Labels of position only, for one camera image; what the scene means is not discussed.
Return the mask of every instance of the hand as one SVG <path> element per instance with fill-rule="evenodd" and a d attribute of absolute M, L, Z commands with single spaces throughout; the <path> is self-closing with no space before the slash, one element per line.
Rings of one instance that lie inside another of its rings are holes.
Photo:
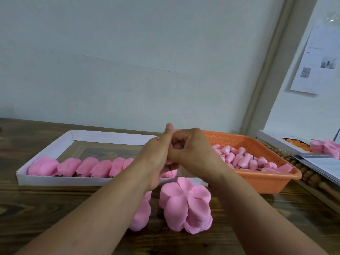
<path fill-rule="evenodd" d="M 219 171 L 228 168 L 199 128 L 175 132 L 171 143 L 173 148 L 169 149 L 168 159 L 207 183 L 216 179 Z"/>
<path fill-rule="evenodd" d="M 134 163 L 144 165 L 150 171 L 149 190 L 153 190 L 159 184 L 160 175 L 170 170 L 176 170 L 180 167 L 179 164 L 173 163 L 165 165 L 168 157 L 169 145 L 172 140 L 172 135 L 175 132 L 173 125 L 168 123 L 164 133 L 158 137 L 150 139 L 140 150 Z"/>

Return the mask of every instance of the qr code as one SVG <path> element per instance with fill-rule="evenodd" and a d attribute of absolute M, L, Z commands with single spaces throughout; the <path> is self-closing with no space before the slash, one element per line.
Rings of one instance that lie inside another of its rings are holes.
<path fill-rule="evenodd" d="M 311 68 L 306 68 L 306 67 L 304 67 L 304 68 L 302 69 L 300 78 L 308 78 L 308 77 L 309 77 L 309 74 L 310 74 L 310 69 L 311 69 Z"/>

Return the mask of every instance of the white cardboard tray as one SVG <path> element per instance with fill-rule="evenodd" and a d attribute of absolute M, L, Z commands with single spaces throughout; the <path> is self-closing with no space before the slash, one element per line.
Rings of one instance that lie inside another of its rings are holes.
<path fill-rule="evenodd" d="M 112 178 L 83 178 L 83 177 L 55 177 L 55 176 L 33 176 L 27 175 L 28 167 L 38 158 L 49 156 L 57 159 L 74 141 L 88 141 L 99 143 L 144 145 L 149 139 L 155 136 L 127 133 L 96 132 L 96 131 L 68 131 L 58 139 L 49 144 L 46 148 L 36 154 L 31 160 L 16 171 L 16 178 L 19 185 L 36 186 L 102 186 Z M 208 186 L 200 178 L 189 178 L 195 185 Z M 169 182 L 176 182 L 177 178 L 161 178 L 159 185 Z"/>
<path fill-rule="evenodd" d="M 288 141 L 285 141 L 282 138 L 285 139 L 297 139 L 299 141 L 302 141 L 306 144 L 310 144 L 310 140 L 295 136 L 295 135 L 291 135 L 291 134 L 283 134 L 283 133 L 269 133 L 266 131 L 259 131 L 257 133 L 257 137 L 259 137 L 260 139 L 264 140 L 265 142 L 267 142 L 268 144 L 272 145 L 273 147 L 277 148 L 277 149 L 282 149 L 284 151 L 286 151 L 288 154 L 299 154 L 299 153 L 308 153 L 307 151 L 298 148 L 297 146 L 294 146 L 292 144 L 290 144 Z"/>

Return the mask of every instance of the orange basket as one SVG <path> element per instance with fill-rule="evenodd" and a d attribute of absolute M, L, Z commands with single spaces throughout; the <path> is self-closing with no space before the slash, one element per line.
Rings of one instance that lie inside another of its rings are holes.
<path fill-rule="evenodd" d="M 234 148 L 244 147 L 250 154 L 260 157 L 263 156 L 269 162 L 274 162 L 278 167 L 287 164 L 279 155 L 275 154 L 266 146 L 262 145 L 257 140 L 238 134 L 228 134 L 221 132 L 203 131 L 207 136 L 211 145 L 230 145 Z M 293 180 L 299 180 L 302 177 L 301 172 L 295 166 L 289 174 L 276 174 L 261 171 L 249 171 L 234 169 L 239 176 L 245 179 L 258 193 L 274 194 L 279 193 L 287 183 Z"/>

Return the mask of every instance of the fingernail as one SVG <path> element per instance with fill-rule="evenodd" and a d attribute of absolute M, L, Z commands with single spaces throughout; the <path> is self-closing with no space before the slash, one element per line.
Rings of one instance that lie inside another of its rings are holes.
<path fill-rule="evenodd" d="M 166 129 L 173 129 L 172 123 L 168 123 L 167 126 L 165 126 Z"/>

